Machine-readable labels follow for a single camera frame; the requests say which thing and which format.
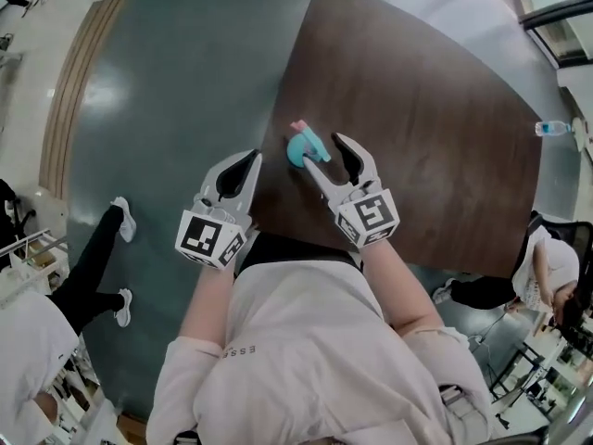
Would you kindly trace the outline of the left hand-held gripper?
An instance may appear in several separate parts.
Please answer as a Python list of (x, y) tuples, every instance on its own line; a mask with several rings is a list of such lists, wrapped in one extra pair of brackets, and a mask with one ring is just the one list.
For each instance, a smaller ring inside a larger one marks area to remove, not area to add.
[(194, 205), (183, 212), (175, 250), (187, 259), (225, 270), (246, 244), (249, 214), (263, 157), (235, 153), (211, 167)]

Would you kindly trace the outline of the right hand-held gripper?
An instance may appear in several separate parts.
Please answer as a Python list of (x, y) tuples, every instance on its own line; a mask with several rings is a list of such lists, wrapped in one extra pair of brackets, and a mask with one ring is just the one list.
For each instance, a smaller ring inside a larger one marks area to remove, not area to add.
[(336, 184), (308, 157), (303, 159), (305, 169), (321, 190), (329, 209), (336, 209), (334, 223), (356, 248), (364, 248), (390, 237), (400, 223), (391, 191), (379, 189), (355, 195), (349, 200), (354, 187), (380, 184), (380, 177), (372, 154), (356, 140), (332, 133), (332, 141), (340, 152), (349, 183)]

